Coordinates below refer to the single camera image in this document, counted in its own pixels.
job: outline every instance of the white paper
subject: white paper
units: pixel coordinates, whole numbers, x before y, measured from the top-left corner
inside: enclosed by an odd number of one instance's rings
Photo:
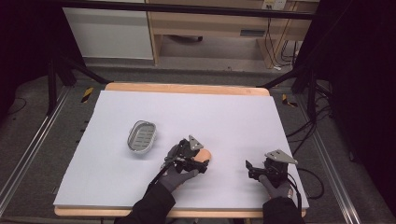
[[[144,155],[127,145],[129,131],[139,120],[157,127],[153,148]],[[54,205],[132,207],[170,148],[189,134],[212,153],[212,160],[205,174],[173,193],[175,208],[262,208],[268,200],[265,189],[248,178],[245,160],[263,168],[266,152],[282,149],[291,155],[272,97],[102,91]],[[294,165],[289,173],[307,208]]]

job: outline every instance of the metal soap dish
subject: metal soap dish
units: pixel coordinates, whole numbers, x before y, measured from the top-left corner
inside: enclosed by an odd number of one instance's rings
[[[132,152],[143,154],[148,152],[155,139],[155,124],[139,120],[128,137],[128,147]]]

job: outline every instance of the electrical outlet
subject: electrical outlet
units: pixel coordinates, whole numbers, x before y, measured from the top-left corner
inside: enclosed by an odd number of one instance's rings
[[[274,4],[272,5],[272,10],[283,10],[286,5],[286,0],[275,0]]]
[[[264,0],[262,2],[262,9],[272,10],[276,0]]]

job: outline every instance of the metal rail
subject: metal rail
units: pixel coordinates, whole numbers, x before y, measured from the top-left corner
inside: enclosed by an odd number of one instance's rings
[[[302,99],[301,95],[297,95],[296,99],[299,105],[304,105],[304,100]],[[303,112],[305,120],[309,121],[308,114],[304,110],[304,107],[300,106],[300,108]],[[332,191],[334,193],[334,196],[338,204],[340,205],[341,212],[343,213],[344,218],[346,219],[346,223],[348,224],[361,223],[361,220],[355,209],[355,206],[353,205],[352,201],[349,198],[347,189],[345,188],[340,175],[338,174],[334,164],[332,163],[332,159],[330,158],[330,155],[323,144],[323,141],[320,137],[320,134],[318,133],[318,130],[315,130],[313,137],[315,144],[317,146],[320,161],[323,165],[326,176],[329,179],[330,185],[332,186]]]
[[[46,138],[48,132],[50,131],[50,128],[52,127],[52,124],[58,117],[59,112],[64,106],[65,99],[70,92],[70,89],[71,87],[64,87],[62,89],[62,92],[58,99],[59,104],[55,107],[55,109],[49,116],[46,116],[40,128],[35,133],[35,137],[29,144],[29,147],[26,149],[14,171],[12,172],[11,176],[9,177],[7,183],[0,191],[0,217],[5,212],[8,203],[11,201],[12,196],[18,188],[18,185],[21,183],[24,175],[26,174],[26,171],[28,170],[30,164],[35,158],[35,154],[40,149],[41,144],[44,142],[44,139]]]

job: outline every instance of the white cabinet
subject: white cabinet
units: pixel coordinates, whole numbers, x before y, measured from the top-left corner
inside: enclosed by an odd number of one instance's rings
[[[64,8],[64,14],[83,57],[153,59],[146,12]]]

